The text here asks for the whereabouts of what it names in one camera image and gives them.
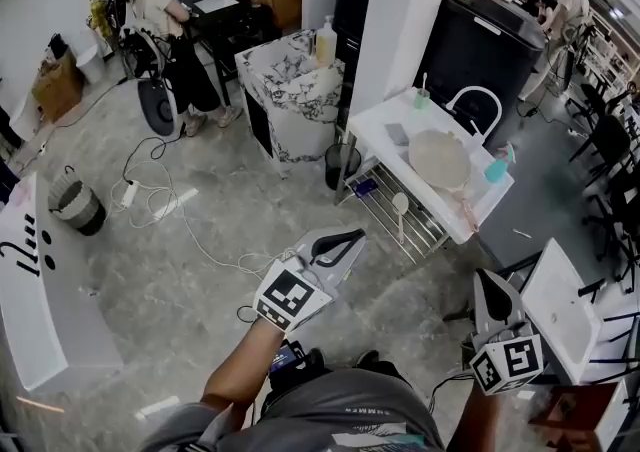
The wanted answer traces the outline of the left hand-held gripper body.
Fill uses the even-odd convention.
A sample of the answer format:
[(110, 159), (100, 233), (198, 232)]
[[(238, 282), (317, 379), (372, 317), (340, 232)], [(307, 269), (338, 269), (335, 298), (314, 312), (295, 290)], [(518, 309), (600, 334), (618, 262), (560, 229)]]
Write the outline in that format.
[(321, 237), (358, 228), (321, 228), (307, 232), (276, 260), (259, 285), (252, 308), (256, 315), (281, 331), (293, 331), (321, 313), (338, 296), (339, 285), (366, 243), (366, 233), (342, 258), (333, 258), (344, 244), (327, 253), (323, 261), (312, 261), (311, 247)]

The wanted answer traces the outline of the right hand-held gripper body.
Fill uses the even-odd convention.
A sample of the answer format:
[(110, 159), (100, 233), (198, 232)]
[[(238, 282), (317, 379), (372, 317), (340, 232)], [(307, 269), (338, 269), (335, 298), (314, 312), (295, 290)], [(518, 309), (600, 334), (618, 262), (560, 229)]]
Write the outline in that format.
[(507, 321), (485, 321), (481, 317), (480, 280), (474, 274), (475, 332), (471, 341), (475, 355), (470, 361), (477, 383), (486, 395), (516, 390), (543, 371), (540, 335), (526, 316), (519, 292), (512, 287), (513, 312)]

